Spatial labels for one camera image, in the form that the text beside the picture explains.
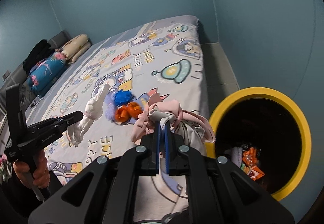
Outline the white pink plastic bag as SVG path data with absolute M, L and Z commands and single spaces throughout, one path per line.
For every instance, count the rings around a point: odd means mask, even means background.
M 159 93 L 150 96 L 143 113 L 138 116 L 131 133 L 132 142 L 154 132 L 155 123 L 162 130 L 169 123 L 172 132 L 182 136 L 186 145 L 202 155 L 207 155 L 206 143 L 215 143 L 215 133 L 205 117 L 182 109 L 177 100 L 163 101 Z

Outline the blue plastic bag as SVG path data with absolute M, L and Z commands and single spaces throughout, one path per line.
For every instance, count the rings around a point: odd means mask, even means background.
M 124 90 L 119 90 L 115 95 L 114 95 L 114 105 L 116 107 L 120 107 L 122 105 L 126 105 L 129 102 L 131 102 L 134 98 L 134 95 L 132 94 L 131 91 L 124 91 Z

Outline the white glove bundle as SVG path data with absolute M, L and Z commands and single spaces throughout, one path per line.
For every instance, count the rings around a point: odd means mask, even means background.
M 109 89 L 110 85 L 107 82 L 100 85 L 98 92 L 87 102 L 82 119 L 68 127 L 67 136 L 70 146 L 78 147 L 85 133 L 102 116 L 104 99 Z

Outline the orange snack wrapper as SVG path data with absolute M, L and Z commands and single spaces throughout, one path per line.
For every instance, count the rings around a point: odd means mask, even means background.
M 256 148 L 251 147 L 242 154 L 241 170 L 253 181 L 265 176 L 265 173 L 258 167 Z

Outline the purple foam fruit net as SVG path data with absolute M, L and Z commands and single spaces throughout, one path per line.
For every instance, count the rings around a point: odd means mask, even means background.
M 107 120 L 111 122 L 115 122 L 115 112 L 116 112 L 116 106 L 114 104 L 113 94 L 108 93 L 104 99 L 104 103 L 106 105 L 104 110 L 104 115 Z

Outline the yellow rimmed trash bin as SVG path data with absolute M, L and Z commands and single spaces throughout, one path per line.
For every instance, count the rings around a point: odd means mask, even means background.
M 251 144 L 260 155 L 266 189 L 277 201 L 302 181 L 311 158 L 311 132 L 302 110 L 285 94 L 267 87 L 236 91 L 218 104 L 209 123 L 216 142 L 208 154 Z

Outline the grey padded headboard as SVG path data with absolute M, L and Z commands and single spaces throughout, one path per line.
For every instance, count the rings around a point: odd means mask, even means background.
M 54 50 L 61 49 L 69 40 L 71 40 L 70 34 L 66 30 L 63 30 L 53 38 L 49 39 L 48 43 L 50 44 L 50 48 Z M 5 92 L 7 87 L 16 83 L 24 84 L 26 87 L 26 101 L 31 103 L 36 97 L 35 94 L 28 89 L 26 84 L 27 78 L 28 75 L 23 70 L 23 64 L 21 63 L 4 81 L 4 84 L 1 86 L 1 120 L 3 120 L 6 115 Z

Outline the blue floral folded quilt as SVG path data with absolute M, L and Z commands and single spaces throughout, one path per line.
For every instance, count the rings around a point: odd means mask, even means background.
M 66 58 L 61 52 L 54 52 L 47 59 L 34 66 L 28 76 L 27 84 L 33 92 L 40 92 L 66 69 Z

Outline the cartoon print bed sheet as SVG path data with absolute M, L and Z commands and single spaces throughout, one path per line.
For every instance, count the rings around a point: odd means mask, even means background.
M 177 100 L 181 108 L 207 119 L 208 96 L 198 19 L 179 16 L 145 24 L 91 46 L 27 111 L 28 124 L 74 111 L 85 111 L 100 85 L 108 93 L 131 91 L 143 111 L 151 95 L 163 101 Z M 78 147 L 70 146 L 65 131 L 45 149 L 48 166 L 63 185 L 100 156 L 116 158 L 139 144 L 131 140 L 137 119 L 111 122 L 104 115 L 93 123 Z

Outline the black clothing pile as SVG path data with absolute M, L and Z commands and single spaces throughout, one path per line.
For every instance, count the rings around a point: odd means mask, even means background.
M 39 61 L 48 58 L 51 54 L 54 53 L 54 51 L 55 49 L 51 48 L 51 45 L 47 40 L 43 39 L 38 42 L 22 63 L 26 75 L 29 75 L 31 69 Z

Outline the beige folded quilt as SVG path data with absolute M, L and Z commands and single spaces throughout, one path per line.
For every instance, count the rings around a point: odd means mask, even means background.
M 88 36 L 80 34 L 64 44 L 60 48 L 60 53 L 68 63 L 75 63 L 91 46 Z

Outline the wall power outlet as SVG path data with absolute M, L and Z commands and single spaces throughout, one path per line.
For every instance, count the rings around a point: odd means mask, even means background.
M 8 78 L 8 76 L 10 76 L 10 74 L 11 74 L 11 72 L 9 70 L 7 70 L 2 76 L 3 80 L 5 81 Z

